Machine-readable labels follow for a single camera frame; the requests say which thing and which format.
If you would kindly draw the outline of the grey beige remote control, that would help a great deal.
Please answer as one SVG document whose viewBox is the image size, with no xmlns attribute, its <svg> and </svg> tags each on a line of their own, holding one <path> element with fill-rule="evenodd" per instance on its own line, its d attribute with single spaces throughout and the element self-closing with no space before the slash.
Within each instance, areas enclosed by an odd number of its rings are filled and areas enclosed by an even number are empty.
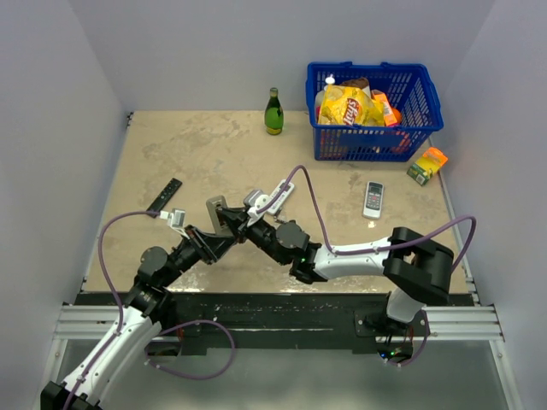
<svg viewBox="0 0 547 410">
<path fill-rule="evenodd" d="M 223 237 L 232 235 L 230 227 L 218 214 L 221 209 L 226 207 L 227 203 L 224 196 L 213 196 L 206 201 L 206 208 L 209 212 L 209 217 L 214 228 L 215 235 Z"/>
</svg>

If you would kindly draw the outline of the white air conditioner remote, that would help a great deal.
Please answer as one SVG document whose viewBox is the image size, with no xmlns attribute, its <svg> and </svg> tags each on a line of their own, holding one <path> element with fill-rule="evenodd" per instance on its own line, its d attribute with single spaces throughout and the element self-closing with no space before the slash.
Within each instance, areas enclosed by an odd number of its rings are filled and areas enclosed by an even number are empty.
<svg viewBox="0 0 547 410">
<path fill-rule="evenodd" d="M 272 206 L 267 209 L 267 213 L 270 215 L 276 215 L 282 209 L 283 204 L 294 190 L 295 185 L 292 182 L 287 184 L 285 180 L 282 179 L 270 196 L 271 199 L 276 197 L 277 200 Z"/>
</svg>

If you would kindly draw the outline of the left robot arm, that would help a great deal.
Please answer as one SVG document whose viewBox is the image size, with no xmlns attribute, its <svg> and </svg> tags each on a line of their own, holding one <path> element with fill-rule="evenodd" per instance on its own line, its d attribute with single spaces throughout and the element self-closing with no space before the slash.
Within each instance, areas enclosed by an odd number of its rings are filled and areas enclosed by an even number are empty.
<svg viewBox="0 0 547 410">
<path fill-rule="evenodd" d="M 168 253 L 161 247 L 147 249 L 133 287 L 125 300 L 113 293 L 118 317 L 87 357 L 60 383 L 50 381 L 39 397 L 41 409 L 98 409 L 115 380 L 121 378 L 158 336 L 180 327 L 174 295 L 167 287 L 199 261 L 217 262 L 234 244 L 222 236 L 187 226 L 185 236 Z"/>
</svg>

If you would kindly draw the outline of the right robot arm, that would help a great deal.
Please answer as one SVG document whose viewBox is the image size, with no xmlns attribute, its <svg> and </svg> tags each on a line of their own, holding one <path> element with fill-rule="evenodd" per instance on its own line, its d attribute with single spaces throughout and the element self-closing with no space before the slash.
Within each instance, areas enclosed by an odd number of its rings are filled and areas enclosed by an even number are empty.
<svg viewBox="0 0 547 410">
<path fill-rule="evenodd" d="M 454 253 L 427 236 L 406 227 L 370 243 L 332 246 L 314 243 L 294 220 L 277 227 L 253 221 L 246 208 L 218 208 L 216 215 L 236 241 L 252 242 L 290 275 L 305 284 L 353 276 L 383 276 L 396 289 L 380 315 L 383 330 L 401 335 L 425 306 L 449 301 Z"/>
</svg>

